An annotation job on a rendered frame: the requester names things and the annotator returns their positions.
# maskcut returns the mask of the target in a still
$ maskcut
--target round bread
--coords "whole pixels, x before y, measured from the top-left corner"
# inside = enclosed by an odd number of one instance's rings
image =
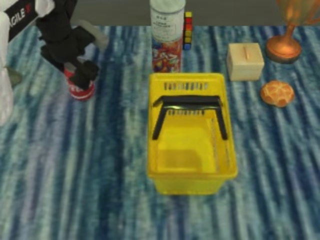
[[[283,108],[294,100],[295,91],[286,82],[272,80],[261,88],[260,96],[265,103]]]

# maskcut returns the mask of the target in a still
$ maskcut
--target black handle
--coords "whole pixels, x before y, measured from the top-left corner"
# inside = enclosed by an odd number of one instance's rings
[[[176,95],[176,96],[161,96],[154,103],[153,107],[157,107],[162,103],[158,119],[156,121],[152,140],[157,140],[162,125],[164,124],[168,109],[174,110],[215,110],[216,117],[223,140],[228,139],[227,129],[222,114],[222,102],[219,96],[205,95]]]

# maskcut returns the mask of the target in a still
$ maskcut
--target cylinder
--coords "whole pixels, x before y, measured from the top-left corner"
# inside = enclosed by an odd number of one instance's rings
[[[75,66],[73,66],[71,63],[65,63],[64,64],[64,75],[66,77],[66,82],[68,84],[69,92],[71,96],[80,101],[86,101],[90,99],[95,94],[95,85],[93,81],[90,81],[89,88],[86,90],[81,89],[80,87],[77,87],[72,81],[70,81],[70,78],[75,74]]]
[[[182,64],[186,0],[150,0],[152,68],[179,73]]]

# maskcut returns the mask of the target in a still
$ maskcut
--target blue block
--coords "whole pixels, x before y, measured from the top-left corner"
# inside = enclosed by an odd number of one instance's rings
[[[190,49],[191,49],[191,44],[190,43],[183,44],[183,50],[190,50]]]

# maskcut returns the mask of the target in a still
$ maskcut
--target stacked cube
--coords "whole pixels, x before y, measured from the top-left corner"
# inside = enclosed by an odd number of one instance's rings
[[[192,42],[192,12],[184,13],[183,50],[190,50]]]

